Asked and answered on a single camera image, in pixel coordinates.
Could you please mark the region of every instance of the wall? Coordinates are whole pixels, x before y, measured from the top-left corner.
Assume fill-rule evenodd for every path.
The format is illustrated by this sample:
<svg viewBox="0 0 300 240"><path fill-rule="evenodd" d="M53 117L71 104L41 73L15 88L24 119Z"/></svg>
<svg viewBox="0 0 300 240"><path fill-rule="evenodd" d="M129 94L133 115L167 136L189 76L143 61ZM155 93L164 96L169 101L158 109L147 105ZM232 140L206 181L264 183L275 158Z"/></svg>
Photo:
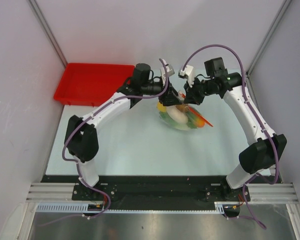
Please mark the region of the wall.
<svg viewBox="0 0 300 240"><path fill-rule="evenodd" d="M251 78L264 118L287 138L280 170L300 201L300 0L292 2Z"/></svg>
<svg viewBox="0 0 300 240"><path fill-rule="evenodd" d="M25 0L0 1L0 230L49 155L64 68Z"/></svg>
<svg viewBox="0 0 300 240"><path fill-rule="evenodd" d="M283 0L37 0L69 63L145 62L159 68L164 58L175 69L198 48L224 44L247 68ZM222 56L210 49L191 62Z"/></svg>

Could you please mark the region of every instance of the white vegetable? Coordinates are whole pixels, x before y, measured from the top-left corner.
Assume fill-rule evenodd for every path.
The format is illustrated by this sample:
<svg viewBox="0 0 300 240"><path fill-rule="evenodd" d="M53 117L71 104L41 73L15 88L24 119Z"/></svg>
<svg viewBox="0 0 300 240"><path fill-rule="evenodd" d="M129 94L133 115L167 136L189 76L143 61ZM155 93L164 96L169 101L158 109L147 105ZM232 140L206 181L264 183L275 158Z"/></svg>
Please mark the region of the white vegetable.
<svg viewBox="0 0 300 240"><path fill-rule="evenodd" d="M179 124L186 124L188 122L188 117L185 113L179 111L176 106L167 106L166 112L169 116Z"/></svg>

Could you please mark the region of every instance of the reflective metal surface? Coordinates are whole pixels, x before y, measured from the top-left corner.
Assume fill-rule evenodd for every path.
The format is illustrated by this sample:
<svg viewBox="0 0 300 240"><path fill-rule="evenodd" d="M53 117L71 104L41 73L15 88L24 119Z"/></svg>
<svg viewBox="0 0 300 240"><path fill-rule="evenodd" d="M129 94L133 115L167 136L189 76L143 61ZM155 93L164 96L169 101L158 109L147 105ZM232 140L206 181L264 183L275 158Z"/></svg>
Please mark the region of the reflective metal surface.
<svg viewBox="0 0 300 240"><path fill-rule="evenodd" d="M64 217L64 213L36 213L29 240L295 240L285 205L254 205L267 226L254 221L226 220L215 214L108 213L96 219ZM241 215L248 215L243 207Z"/></svg>

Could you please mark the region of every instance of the red plastic container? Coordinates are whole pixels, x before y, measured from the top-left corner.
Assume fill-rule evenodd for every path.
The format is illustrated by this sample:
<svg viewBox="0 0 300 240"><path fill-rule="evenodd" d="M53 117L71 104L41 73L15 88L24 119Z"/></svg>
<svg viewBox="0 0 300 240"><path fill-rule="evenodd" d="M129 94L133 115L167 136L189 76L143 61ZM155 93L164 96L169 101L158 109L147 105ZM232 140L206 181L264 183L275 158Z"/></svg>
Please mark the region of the red plastic container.
<svg viewBox="0 0 300 240"><path fill-rule="evenodd" d="M64 105L100 106L132 76L133 65L69 63L53 98Z"/></svg>

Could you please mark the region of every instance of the yellow vegetable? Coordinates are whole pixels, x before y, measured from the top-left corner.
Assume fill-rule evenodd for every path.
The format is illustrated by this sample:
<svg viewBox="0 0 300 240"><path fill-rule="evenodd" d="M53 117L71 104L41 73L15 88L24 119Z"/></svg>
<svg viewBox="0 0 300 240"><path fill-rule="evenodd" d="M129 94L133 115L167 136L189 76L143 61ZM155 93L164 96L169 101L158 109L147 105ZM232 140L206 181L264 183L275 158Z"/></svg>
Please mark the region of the yellow vegetable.
<svg viewBox="0 0 300 240"><path fill-rule="evenodd" d="M159 101L158 104L156 105L156 108L160 111L165 113L167 111L167 108L165 106L163 106Z"/></svg>

